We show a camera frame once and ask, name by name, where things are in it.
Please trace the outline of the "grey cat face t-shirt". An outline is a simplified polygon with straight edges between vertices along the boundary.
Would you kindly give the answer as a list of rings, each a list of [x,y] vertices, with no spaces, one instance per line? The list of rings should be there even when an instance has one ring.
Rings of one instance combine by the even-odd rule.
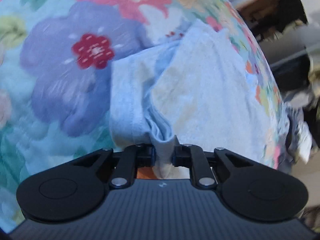
[[[159,178],[187,176],[171,163],[178,144],[224,147],[274,165],[275,113],[258,100],[258,78],[227,36],[197,20],[181,40],[112,64],[112,140],[118,148],[152,144]]]

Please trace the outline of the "white floral folded garment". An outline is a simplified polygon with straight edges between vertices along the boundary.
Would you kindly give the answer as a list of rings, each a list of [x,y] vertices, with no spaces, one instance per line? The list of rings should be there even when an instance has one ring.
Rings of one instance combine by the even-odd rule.
[[[313,138],[309,131],[308,124],[304,121],[297,126],[297,155],[305,164],[309,162]]]

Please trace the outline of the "floral bed sheet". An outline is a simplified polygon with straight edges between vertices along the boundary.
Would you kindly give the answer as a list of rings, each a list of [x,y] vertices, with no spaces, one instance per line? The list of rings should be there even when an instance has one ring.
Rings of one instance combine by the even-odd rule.
[[[274,111],[274,165],[287,136],[280,92],[229,0],[1,0],[1,228],[23,220],[27,177],[100,148],[118,148],[109,119],[112,64],[181,40],[197,20],[227,30]]]

